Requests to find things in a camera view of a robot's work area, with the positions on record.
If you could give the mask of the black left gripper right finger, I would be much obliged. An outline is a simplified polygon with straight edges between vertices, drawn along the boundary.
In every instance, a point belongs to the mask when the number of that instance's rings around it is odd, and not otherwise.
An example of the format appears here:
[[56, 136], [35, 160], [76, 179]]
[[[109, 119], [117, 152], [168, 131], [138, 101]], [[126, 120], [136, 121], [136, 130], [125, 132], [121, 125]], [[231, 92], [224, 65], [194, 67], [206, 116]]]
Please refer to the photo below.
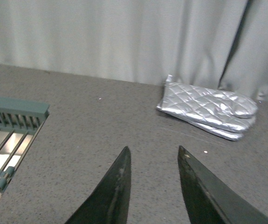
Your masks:
[[231, 190], [183, 146], [179, 146], [178, 166], [192, 224], [268, 224], [266, 215]]

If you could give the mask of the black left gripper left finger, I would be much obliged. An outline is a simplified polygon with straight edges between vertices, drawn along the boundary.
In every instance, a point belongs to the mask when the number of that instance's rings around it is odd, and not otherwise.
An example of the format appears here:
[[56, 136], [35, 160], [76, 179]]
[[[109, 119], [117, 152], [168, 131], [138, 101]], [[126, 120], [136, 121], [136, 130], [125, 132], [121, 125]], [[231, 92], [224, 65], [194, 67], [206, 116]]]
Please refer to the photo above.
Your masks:
[[125, 224], [131, 194], [131, 151], [125, 146], [67, 224]]

